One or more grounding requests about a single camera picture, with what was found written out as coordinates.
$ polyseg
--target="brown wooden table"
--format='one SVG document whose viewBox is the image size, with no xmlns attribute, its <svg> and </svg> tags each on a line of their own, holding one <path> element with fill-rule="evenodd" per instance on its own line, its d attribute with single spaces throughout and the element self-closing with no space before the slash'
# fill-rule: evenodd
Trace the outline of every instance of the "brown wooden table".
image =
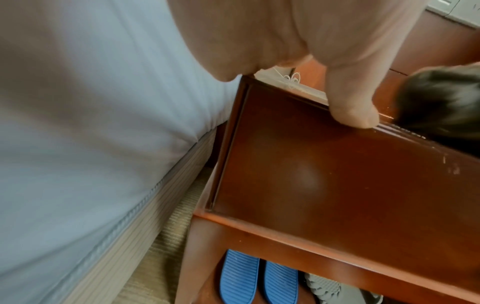
<svg viewBox="0 0 480 304">
<path fill-rule="evenodd" d="M 410 304 L 480 303 L 479 182 L 476 158 L 243 77 L 175 302 L 221 303 L 233 249 Z"/>
</svg>

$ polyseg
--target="blue slipper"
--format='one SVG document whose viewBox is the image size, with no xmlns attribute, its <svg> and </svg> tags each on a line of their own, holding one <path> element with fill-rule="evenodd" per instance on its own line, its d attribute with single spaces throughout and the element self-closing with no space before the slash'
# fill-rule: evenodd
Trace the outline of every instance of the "blue slipper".
<svg viewBox="0 0 480 304">
<path fill-rule="evenodd" d="M 260 259 L 228 250 L 221 270 L 220 297 L 225 304 L 251 304 L 259 275 Z"/>
<path fill-rule="evenodd" d="M 267 261 L 263 277 L 264 296 L 269 304 L 297 304 L 299 272 Z"/>
</svg>

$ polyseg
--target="floor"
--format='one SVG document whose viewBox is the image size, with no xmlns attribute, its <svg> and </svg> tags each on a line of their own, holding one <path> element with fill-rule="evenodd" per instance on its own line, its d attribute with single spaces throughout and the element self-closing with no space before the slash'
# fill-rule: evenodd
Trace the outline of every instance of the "floor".
<svg viewBox="0 0 480 304">
<path fill-rule="evenodd" d="M 174 303 L 187 231 L 211 168 L 204 168 L 113 304 Z"/>
</svg>

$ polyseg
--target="wooden furniture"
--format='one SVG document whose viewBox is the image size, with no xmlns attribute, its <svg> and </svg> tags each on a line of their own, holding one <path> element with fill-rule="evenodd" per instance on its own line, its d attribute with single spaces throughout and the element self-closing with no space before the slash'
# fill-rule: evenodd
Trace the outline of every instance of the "wooden furniture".
<svg viewBox="0 0 480 304">
<path fill-rule="evenodd" d="M 243 77 L 175 303 L 221 303 L 227 249 L 410 304 L 480 303 L 479 181 L 476 158 Z"/>
<path fill-rule="evenodd" d="M 393 98 L 408 75 L 424 67 L 456 66 L 480 61 L 480 31 L 425 11 L 403 43 L 373 96 L 380 113 L 393 118 Z M 301 82 L 324 91 L 326 67 L 311 60 L 296 68 Z"/>
</svg>

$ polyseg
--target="bed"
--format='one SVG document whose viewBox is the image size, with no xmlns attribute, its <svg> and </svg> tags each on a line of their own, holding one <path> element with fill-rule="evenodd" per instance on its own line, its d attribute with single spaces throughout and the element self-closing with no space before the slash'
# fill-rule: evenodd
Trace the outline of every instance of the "bed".
<svg viewBox="0 0 480 304">
<path fill-rule="evenodd" d="M 7 0 L 0 58 L 0 303 L 109 303 L 239 80 L 199 66 L 158 0 Z"/>
</svg>

